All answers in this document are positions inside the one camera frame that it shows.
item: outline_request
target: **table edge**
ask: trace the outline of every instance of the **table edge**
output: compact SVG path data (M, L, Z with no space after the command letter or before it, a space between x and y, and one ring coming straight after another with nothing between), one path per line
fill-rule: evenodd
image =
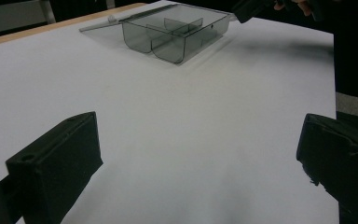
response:
M13 34L9 34L9 35L1 35L0 36L0 44L11 41L11 40L15 40L15 39L20 39L29 35L36 35L36 34L40 34L46 31L50 31L53 29L57 29L60 27L64 27L64 26L68 26L68 25L72 25L72 24L76 24L82 21L89 21L89 20L93 20L93 19L97 19L97 18L101 18L104 16L109 16L111 14L114 13L118 13L118 12L122 12L122 11L126 11L135 7L141 7L146 5L146 3L134 3L134 4L130 4L124 7L115 7L112 9L108 9L106 11L102 11L102 12L97 12L97 13L93 13L93 14L89 14L86 16L82 16L82 17L77 17L71 20L67 20L67 21L60 21L57 23L52 23L49 25L45 25L45 26L40 26L40 27L36 27L33 29L29 29L29 30L25 30L25 31L20 31L17 33L13 33Z

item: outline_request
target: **floor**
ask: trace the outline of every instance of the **floor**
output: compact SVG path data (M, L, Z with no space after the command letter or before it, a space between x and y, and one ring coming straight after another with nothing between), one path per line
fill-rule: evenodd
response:
M358 98L337 92L336 111L358 116Z

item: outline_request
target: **white tabletop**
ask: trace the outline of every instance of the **white tabletop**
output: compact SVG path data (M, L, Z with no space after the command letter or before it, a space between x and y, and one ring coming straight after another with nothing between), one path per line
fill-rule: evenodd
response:
M129 49L120 26L78 32L104 20L0 44L0 179L16 152L96 111L104 165L63 223L338 223L296 160L305 115L335 117L332 35L233 21L175 65Z

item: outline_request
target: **dark clothing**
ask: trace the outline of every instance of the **dark clothing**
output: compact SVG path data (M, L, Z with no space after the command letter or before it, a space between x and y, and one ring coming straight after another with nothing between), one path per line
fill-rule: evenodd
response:
M336 91L358 97L358 0L342 0L339 3L331 0L319 1L324 5L324 21L314 21L312 16L305 17L299 8L288 12L286 10L276 11L272 7L268 7L257 17L333 34ZM134 2L137 1L116 0L116 6L121 7ZM224 2L177 0L175 2L231 12L238 0L226 0Z

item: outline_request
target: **transparent plastic tray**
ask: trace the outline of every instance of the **transparent plastic tray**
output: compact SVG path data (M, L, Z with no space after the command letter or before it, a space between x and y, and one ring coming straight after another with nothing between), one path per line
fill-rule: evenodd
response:
M183 63L220 38L230 14L182 4L122 22L130 49L153 52L158 58Z

